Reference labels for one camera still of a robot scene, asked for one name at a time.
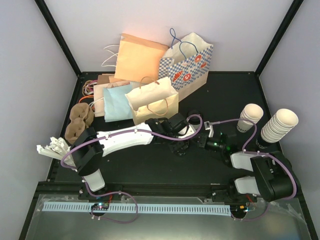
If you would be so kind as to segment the black coffee cup lid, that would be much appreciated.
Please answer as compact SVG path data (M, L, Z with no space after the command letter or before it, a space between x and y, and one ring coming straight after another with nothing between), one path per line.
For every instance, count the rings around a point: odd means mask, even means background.
M192 115L199 115L201 118L203 118L203 114L197 109L192 109L187 112L188 122L191 125L199 125L200 119L198 117L192 116Z

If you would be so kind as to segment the beige kraft paper bag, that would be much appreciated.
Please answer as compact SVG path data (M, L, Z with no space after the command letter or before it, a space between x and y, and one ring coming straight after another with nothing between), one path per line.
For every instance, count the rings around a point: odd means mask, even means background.
M139 87L125 94L135 125L148 119L170 118L179 111L179 93L167 76L161 79L143 77Z

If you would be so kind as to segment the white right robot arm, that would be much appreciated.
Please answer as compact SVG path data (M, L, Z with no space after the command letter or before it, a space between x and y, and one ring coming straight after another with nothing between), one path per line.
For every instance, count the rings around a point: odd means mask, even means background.
M229 168L249 174L234 178L227 189L228 198L240 201L246 194L256 195L267 202L291 199L299 191L299 181L292 164L281 151L261 153L242 150L234 132L220 132L216 137L200 134L195 138L198 147L219 153Z

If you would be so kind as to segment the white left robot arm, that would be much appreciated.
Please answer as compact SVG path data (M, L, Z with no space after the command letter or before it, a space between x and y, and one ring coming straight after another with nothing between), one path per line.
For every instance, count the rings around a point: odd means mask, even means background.
M102 158L114 152L135 146L150 144L170 144L173 151L184 147L196 132L193 126L180 113L170 118L149 118L132 127L113 131L86 129L71 146L67 156L62 158L64 167L71 157L75 170L97 200L103 199L108 192L100 165Z

